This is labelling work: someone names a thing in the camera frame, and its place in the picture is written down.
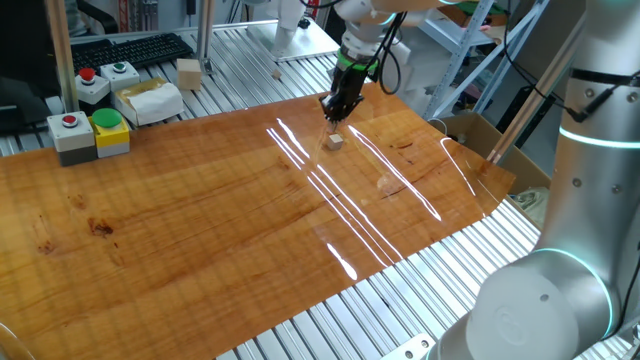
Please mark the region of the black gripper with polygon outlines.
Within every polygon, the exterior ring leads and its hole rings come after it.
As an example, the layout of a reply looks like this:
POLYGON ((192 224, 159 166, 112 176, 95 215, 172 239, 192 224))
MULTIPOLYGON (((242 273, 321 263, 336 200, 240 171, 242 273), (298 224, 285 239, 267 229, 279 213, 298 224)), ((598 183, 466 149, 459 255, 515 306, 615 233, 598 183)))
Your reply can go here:
POLYGON ((367 71, 355 67, 335 69, 331 92, 319 99, 329 133, 335 133, 338 124, 364 100, 361 89, 368 77, 367 71))

